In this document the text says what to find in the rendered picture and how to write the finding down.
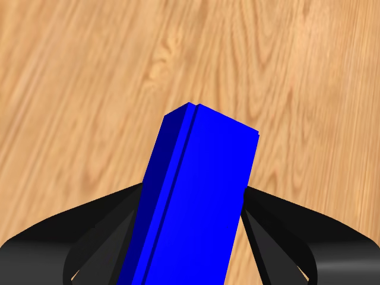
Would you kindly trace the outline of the blue hollow socket block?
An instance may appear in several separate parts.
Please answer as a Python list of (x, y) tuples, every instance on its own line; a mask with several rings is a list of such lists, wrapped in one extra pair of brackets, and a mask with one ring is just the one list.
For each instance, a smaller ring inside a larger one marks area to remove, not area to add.
[(116, 285), (223, 285), (258, 131), (201, 104), (161, 124)]

